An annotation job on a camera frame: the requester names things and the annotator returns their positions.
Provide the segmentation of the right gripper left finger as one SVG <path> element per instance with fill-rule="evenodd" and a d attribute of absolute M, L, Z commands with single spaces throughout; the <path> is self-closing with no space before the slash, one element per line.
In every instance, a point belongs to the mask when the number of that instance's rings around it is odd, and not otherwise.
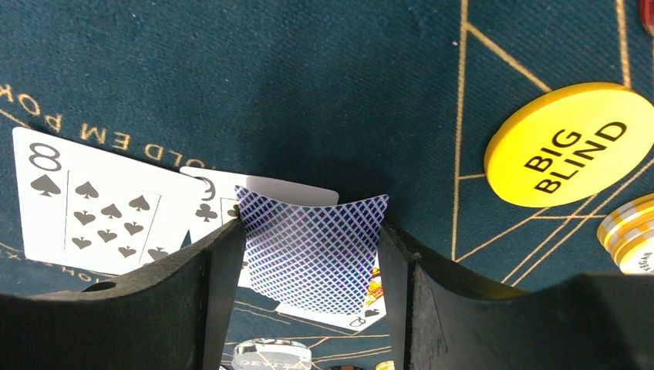
<path fill-rule="evenodd" d="M 3 369 L 216 369 L 244 256 L 234 219 L 83 291 L 1 296 Z"/>

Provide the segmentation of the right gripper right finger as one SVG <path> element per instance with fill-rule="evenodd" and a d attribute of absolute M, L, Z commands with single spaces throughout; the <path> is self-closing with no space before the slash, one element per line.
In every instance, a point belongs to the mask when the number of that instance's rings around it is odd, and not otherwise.
<path fill-rule="evenodd" d="M 384 224 L 386 315 L 398 369 L 651 369 L 653 277 L 579 274 L 529 292 Z"/>

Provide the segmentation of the queen of spades card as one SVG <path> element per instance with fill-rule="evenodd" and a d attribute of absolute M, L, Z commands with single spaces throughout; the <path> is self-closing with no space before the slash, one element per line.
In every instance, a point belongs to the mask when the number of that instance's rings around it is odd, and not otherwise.
<path fill-rule="evenodd" d="M 305 319 L 321 325 L 331 325 L 349 331 L 361 331 L 368 328 L 386 315 L 386 306 L 383 299 L 383 286 L 379 270 L 379 256 L 376 256 L 373 265 L 372 278 L 362 308 L 355 314 L 323 314 L 293 308 L 288 304 L 280 304 L 275 311 L 279 314 L 290 315 Z"/>

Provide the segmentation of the clear dealer button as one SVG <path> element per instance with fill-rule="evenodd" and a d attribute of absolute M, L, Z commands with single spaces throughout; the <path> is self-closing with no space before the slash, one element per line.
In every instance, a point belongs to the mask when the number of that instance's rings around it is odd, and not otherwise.
<path fill-rule="evenodd" d="M 311 369 L 312 352 L 298 341 L 254 338 L 235 346 L 234 369 Z"/>

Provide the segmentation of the nine of clubs card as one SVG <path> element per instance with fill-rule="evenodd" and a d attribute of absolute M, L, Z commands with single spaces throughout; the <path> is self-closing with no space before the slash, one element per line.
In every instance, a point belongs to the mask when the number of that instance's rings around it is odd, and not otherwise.
<path fill-rule="evenodd" d="M 203 180 L 207 189 L 190 217 L 189 236 L 195 243 L 239 216 L 235 187 L 247 188 L 268 198 L 300 206 L 330 206 L 339 201 L 334 190 L 219 170 L 183 166 L 180 172 Z"/>

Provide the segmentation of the eight of spades card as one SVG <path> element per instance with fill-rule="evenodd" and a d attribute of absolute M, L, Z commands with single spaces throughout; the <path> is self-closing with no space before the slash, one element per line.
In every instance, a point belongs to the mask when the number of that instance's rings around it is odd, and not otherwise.
<path fill-rule="evenodd" d="M 179 250 L 202 180 L 17 127 L 25 256 L 125 274 Z"/>

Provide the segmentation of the yellow chips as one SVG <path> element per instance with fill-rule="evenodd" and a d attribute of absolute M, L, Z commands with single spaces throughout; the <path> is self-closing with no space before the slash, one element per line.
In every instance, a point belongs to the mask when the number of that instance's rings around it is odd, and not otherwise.
<path fill-rule="evenodd" d="M 375 370 L 395 370 L 395 364 L 393 360 L 387 360 L 380 362 L 376 365 Z"/>
<path fill-rule="evenodd" d="M 653 195 L 623 204 L 599 224 L 596 236 L 624 274 L 653 273 Z"/>

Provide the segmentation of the yellow big blind button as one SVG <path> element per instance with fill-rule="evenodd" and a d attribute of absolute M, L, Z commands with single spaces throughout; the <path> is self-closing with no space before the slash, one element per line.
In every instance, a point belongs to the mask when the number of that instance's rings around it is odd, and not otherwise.
<path fill-rule="evenodd" d="M 522 207 L 554 207 L 621 180 L 653 145 L 653 104 L 609 82 L 544 94 L 509 116 L 484 155 L 491 189 Z"/>

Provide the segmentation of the red chips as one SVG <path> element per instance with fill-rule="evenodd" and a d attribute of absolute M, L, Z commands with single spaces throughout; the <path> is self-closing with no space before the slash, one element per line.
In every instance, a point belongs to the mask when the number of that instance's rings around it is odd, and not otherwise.
<path fill-rule="evenodd" d="M 639 18 L 645 31 L 654 38 L 654 0 L 639 0 Z"/>

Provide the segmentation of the brown chips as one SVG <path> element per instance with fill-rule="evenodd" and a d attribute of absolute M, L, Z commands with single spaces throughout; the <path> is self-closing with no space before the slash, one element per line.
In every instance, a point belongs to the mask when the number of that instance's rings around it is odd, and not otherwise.
<path fill-rule="evenodd" d="M 337 366 L 328 367 L 325 370 L 365 370 L 365 369 L 354 365 L 337 365 Z"/>

